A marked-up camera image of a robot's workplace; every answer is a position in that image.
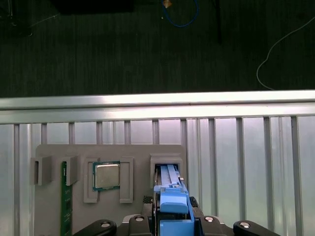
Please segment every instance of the metal bar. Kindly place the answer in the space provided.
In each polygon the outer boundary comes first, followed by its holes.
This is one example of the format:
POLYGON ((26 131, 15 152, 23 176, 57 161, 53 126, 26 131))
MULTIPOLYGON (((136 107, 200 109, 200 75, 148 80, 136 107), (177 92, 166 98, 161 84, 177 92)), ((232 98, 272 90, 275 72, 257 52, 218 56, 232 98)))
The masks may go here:
POLYGON ((240 219, 246 219, 246 177, 245 177, 245 154, 244 154, 244 123, 243 119, 236 120, 238 169, 239 169, 239 203, 240 219))
POLYGON ((20 235, 20 126, 13 128, 13 202, 14 202, 14 236, 20 235))
POLYGON ((159 118, 223 118, 310 116, 315 103, 150 106, 125 108, 0 111, 0 124, 144 120, 159 118))
POLYGON ((293 149, 293 175, 294 175, 294 194, 295 194, 295 221, 296 234, 303 236, 303 213, 302 213, 302 188, 301 188, 301 163, 299 150, 299 128, 298 118, 292 117, 292 149, 293 149))
POLYGON ((270 118, 264 118, 264 140, 266 157, 266 187, 267 187, 267 218, 268 229, 275 231, 275 203, 273 185, 273 166, 272 166, 272 143, 270 118))
POLYGON ((0 99, 0 110, 280 102, 315 102, 315 92, 306 90, 2 98, 0 99))

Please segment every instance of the green circuit board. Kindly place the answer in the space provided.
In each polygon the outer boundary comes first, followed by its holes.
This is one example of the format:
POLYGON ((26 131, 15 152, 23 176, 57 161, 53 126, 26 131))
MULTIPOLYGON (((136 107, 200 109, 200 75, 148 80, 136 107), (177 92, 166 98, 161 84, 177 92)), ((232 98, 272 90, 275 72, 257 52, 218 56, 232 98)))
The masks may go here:
POLYGON ((67 163, 61 164, 61 220, 60 236, 72 235, 72 186, 66 185, 67 163))

